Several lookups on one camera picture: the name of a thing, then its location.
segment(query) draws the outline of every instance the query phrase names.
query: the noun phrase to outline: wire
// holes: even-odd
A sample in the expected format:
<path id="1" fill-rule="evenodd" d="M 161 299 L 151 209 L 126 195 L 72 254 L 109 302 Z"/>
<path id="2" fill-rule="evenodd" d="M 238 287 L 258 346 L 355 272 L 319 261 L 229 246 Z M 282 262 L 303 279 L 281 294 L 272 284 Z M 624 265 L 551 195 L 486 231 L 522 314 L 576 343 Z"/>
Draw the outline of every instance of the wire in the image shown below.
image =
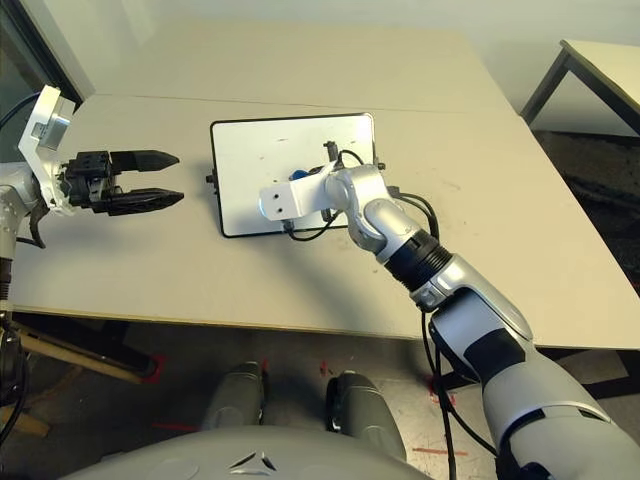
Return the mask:
<path id="1" fill-rule="evenodd" d="M 434 217 L 429 212 L 429 210 L 427 210 L 425 207 L 420 205 L 418 202 L 414 202 L 410 198 L 407 198 L 405 196 L 399 196 L 399 197 L 396 197 L 396 199 L 400 200 L 401 202 L 408 203 L 409 205 L 413 205 L 418 210 L 420 210 L 422 213 L 424 213 L 424 215 L 427 217 L 427 222 L 429 223 L 429 233 L 436 240 L 440 240 L 440 228 L 438 227 L 438 218 L 437 217 Z"/>
<path id="2" fill-rule="evenodd" d="M 5 329 L 5 335 L 9 335 L 10 331 L 12 331 L 12 329 L 10 330 L 7 329 L 8 325 L 3 325 L 3 328 Z M 22 354 L 22 382 L 21 382 L 22 385 L 20 388 L 20 396 L 18 397 L 15 407 L 13 407 L 13 412 L 11 412 L 11 416 L 9 417 L 9 419 L 7 420 L 7 423 L 5 423 L 4 427 L 2 428 L 2 431 L 0 431 L 0 447 L 2 447 L 2 444 L 9 436 L 11 429 L 15 426 L 16 422 L 18 421 L 18 417 L 20 416 L 20 413 L 22 413 L 22 410 L 24 409 L 24 404 L 27 401 L 27 390 L 29 385 L 29 365 L 27 363 L 26 353 L 24 351 L 21 351 L 21 354 Z"/>
<path id="3" fill-rule="evenodd" d="M 496 449 L 493 447 L 493 445 L 491 445 L 489 442 L 487 442 L 484 438 L 482 438 L 480 435 L 478 435 L 475 430 L 473 430 L 463 419 L 462 417 L 460 417 L 460 414 L 458 413 L 458 411 L 455 409 L 455 407 L 451 404 L 451 400 L 449 400 L 449 397 L 447 396 L 447 410 L 448 412 L 451 414 L 451 416 L 453 418 L 456 419 L 456 421 L 458 422 L 458 424 L 462 427 L 462 429 L 467 432 L 467 434 L 473 438 L 476 442 L 478 442 L 478 444 L 483 447 L 487 452 L 489 452 L 491 455 L 493 455 L 494 457 L 498 456 L 498 452 L 496 451 Z"/>
<path id="4" fill-rule="evenodd" d="M 407 203 L 411 203 L 414 206 L 415 206 L 415 203 L 412 203 L 410 199 L 415 199 L 421 202 L 429 212 L 429 215 L 427 215 L 427 218 L 429 220 L 429 230 L 430 230 L 431 236 L 434 237 L 436 240 L 440 240 L 440 226 L 438 225 L 438 216 L 436 215 L 436 211 L 433 209 L 433 207 L 429 202 L 427 202 L 420 195 L 415 195 L 413 193 L 404 193 L 404 192 L 400 192 L 398 199 Z"/>
<path id="5" fill-rule="evenodd" d="M 27 245 L 33 245 L 34 247 L 42 248 L 40 245 L 38 245 L 38 242 L 36 242 L 35 240 L 31 240 L 30 238 L 18 237 L 16 238 L 16 242 L 26 243 Z"/>
<path id="6" fill-rule="evenodd" d="M 331 218 L 329 219 L 329 221 L 327 223 L 325 223 L 324 227 L 322 227 L 322 229 L 320 231 L 314 233 L 313 235 L 311 235 L 309 237 L 296 237 L 292 230 L 289 230 L 287 233 L 289 234 L 289 237 L 291 237 L 291 239 L 295 240 L 296 242 L 310 242 L 311 240 L 315 240 L 320 235 L 322 235 L 324 232 L 326 232 L 329 229 L 329 227 L 331 226 L 331 224 L 335 221 L 335 219 L 338 218 L 338 215 L 340 215 L 340 213 L 342 213 L 342 212 L 336 212 L 335 214 L 333 214 L 331 216 Z"/>
<path id="7" fill-rule="evenodd" d="M 20 111 L 20 109 L 22 109 L 22 107 L 24 107 L 25 105 L 33 102 L 34 100 L 36 100 L 38 97 L 40 96 L 40 92 L 36 92 L 36 93 L 32 93 L 31 95 L 29 95 L 28 97 L 23 98 L 22 100 L 20 100 L 18 103 L 16 103 L 13 108 L 11 108 L 11 110 L 9 110 L 3 117 L 2 119 L 0 119 L 0 130 L 2 130 L 2 127 L 5 126 L 5 124 L 11 120 L 13 118 L 13 116 L 18 113 Z"/>
<path id="8" fill-rule="evenodd" d="M 433 363 L 429 341 L 427 340 L 427 314 L 422 311 L 422 342 L 424 343 L 424 351 L 427 354 L 427 360 L 431 372 L 433 373 L 433 387 L 438 394 L 438 403 L 440 404 L 440 412 L 442 413 L 442 423 L 444 424 L 444 438 L 447 442 L 447 460 L 449 463 L 449 480 L 455 480 L 456 474 L 456 457 L 453 451 L 453 435 L 451 434 L 451 424 L 449 423 L 449 413 L 447 412 L 447 404 L 444 397 L 448 396 L 442 389 L 440 383 L 440 352 L 436 347 L 436 363 Z"/>
<path id="9" fill-rule="evenodd" d="M 358 161 L 360 165 L 364 165 L 364 162 L 356 152 L 354 152 L 353 150 L 347 150 L 346 148 L 343 150 L 340 150 L 340 152 L 338 153 L 338 163 L 344 165 L 344 163 L 342 162 L 342 155 L 344 153 L 346 153 L 347 155 L 351 155 L 353 158 L 355 158 Z"/>
<path id="10" fill-rule="evenodd" d="M 429 362 L 429 367 L 431 368 L 431 371 L 434 372 L 434 389 L 436 390 L 436 393 L 438 393 L 439 388 L 441 388 L 441 378 L 442 378 L 442 371 L 441 369 L 438 369 L 437 365 L 434 365 L 433 363 L 433 359 L 431 357 L 431 351 L 429 349 L 429 342 L 427 339 L 427 330 L 426 330 L 426 313 L 423 311 L 422 312 L 422 341 L 425 344 L 425 351 L 427 352 L 427 360 Z M 478 444 L 480 444 L 481 447 L 483 447 L 485 450 L 487 450 L 491 455 L 493 455 L 494 457 L 498 456 L 498 452 L 496 451 L 496 449 L 493 447 L 493 445 L 491 445 L 489 442 L 487 442 L 484 438 L 482 438 L 478 433 L 476 433 L 475 430 L 473 430 L 468 424 L 467 422 L 465 422 L 463 420 L 463 418 L 460 416 L 460 414 L 457 412 L 457 410 L 455 409 L 455 407 L 453 406 L 453 404 L 451 403 L 451 400 L 449 399 L 449 395 L 444 395 L 444 401 L 445 401 L 445 407 L 447 409 L 447 411 L 451 414 L 451 416 L 453 418 L 456 419 L 456 421 L 458 422 L 458 424 L 460 425 L 460 427 L 462 427 L 462 429 L 467 432 L 467 434 L 473 438 L 476 442 L 478 442 Z"/>

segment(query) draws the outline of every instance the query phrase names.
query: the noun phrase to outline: white board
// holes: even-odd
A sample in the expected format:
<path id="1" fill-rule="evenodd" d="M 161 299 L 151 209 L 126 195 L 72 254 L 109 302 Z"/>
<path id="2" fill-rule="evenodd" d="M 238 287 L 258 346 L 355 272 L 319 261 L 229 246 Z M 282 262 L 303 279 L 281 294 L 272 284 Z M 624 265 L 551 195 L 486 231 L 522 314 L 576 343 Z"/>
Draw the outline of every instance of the white board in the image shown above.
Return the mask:
<path id="1" fill-rule="evenodd" d="M 373 163 L 373 117 L 356 113 L 214 122 L 211 143 L 222 234 L 238 237 L 282 232 L 282 222 L 269 221 L 260 213 L 260 190 L 289 181 L 296 170 L 326 164 L 329 156 L 323 145 L 327 141 L 335 142 L 340 150 L 352 150 L 364 163 Z M 357 165 L 349 155 L 343 156 L 343 162 L 347 167 Z M 294 221 L 297 231 L 324 225 L 319 212 Z M 345 225 L 344 215 L 332 224 Z"/>

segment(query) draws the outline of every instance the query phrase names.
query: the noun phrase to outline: table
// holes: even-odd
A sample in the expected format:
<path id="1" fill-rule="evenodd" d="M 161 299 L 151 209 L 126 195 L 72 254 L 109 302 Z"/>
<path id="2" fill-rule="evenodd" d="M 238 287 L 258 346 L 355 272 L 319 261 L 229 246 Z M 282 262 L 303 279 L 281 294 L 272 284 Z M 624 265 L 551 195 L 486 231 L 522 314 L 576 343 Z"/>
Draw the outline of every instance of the table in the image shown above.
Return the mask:
<path id="1" fill-rule="evenodd" d="M 459 33 L 185 20 L 96 92 L 361 110 L 516 113 Z"/>
<path id="2" fill-rule="evenodd" d="M 346 108 L 95 95 L 61 145 L 156 148 L 181 164 L 122 175 L 125 189 L 185 192 L 173 207 L 42 222 L 47 250 L 19 245 L 21 311 L 418 338 L 407 292 L 344 230 L 309 244 L 225 239 L 205 176 L 214 120 Z M 442 240 L 523 311 L 547 346 L 638 348 L 640 302 L 553 165 L 515 115 L 370 110 L 388 184 L 427 197 Z"/>
<path id="3" fill-rule="evenodd" d="M 640 134 L 640 47 L 562 40 L 562 50 L 521 116 L 531 124 L 567 72 L 572 72 Z"/>

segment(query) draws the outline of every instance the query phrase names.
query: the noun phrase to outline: wooden beam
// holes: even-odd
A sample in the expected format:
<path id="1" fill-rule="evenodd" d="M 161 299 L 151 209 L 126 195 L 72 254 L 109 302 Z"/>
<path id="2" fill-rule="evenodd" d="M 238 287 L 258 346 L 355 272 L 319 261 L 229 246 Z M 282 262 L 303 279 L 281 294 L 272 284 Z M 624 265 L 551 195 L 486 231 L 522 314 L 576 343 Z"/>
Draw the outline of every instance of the wooden beam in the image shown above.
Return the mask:
<path id="1" fill-rule="evenodd" d="M 13 407 L 0 408 L 0 420 L 3 424 L 7 423 L 12 413 Z M 19 432 L 44 438 L 49 433 L 51 427 L 46 423 L 27 415 L 26 413 L 21 413 L 20 416 L 18 416 L 18 420 L 16 421 L 14 428 Z"/>
<path id="2" fill-rule="evenodd" d="M 94 372 L 119 378 L 120 380 L 126 380 L 127 382 L 142 382 L 142 379 L 139 376 L 127 370 L 116 367 L 114 365 L 109 365 L 108 363 L 101 362 L 99 360 L 96 360 L 95 358 L 91 358 L 86 355 L 67 350 L 66 348 L 53 345 L 52 343 L 45 342 L 38 338 L 30 337 L 21 333 L 20 341 L 22 342 L 22 347 L 30 352 L 40 353 L 42 355 L 46 355 L 47 357 L 62 360 L 63 362 L 80 365 L 81 367 L 93 370 Z"/>

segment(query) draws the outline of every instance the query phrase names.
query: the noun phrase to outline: white bracket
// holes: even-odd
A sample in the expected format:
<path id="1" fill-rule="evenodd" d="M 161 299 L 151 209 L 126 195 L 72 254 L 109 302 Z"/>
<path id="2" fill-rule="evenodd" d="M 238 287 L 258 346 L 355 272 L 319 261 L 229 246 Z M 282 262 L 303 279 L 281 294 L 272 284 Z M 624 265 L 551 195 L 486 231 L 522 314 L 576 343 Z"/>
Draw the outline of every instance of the white bracket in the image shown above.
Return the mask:
<path id="1" fill-rule="evenodd" d="M 45 86 L 38 97 L 18 148 L 40 184 L 40 192 L 50 210 L 73 215 L 74 208 L 60 190 L 60 162 L 56 149 L 71 122 L 75 104 L 60 96 L 60 90 Z"/>
<path id="2" fill-rule="evenodd" d="M 290 220 L 332 208 L 324 182 L 333 172 L 330 162 L 313 175 L 260 190 L 260 211 L 269 220 Z"/>

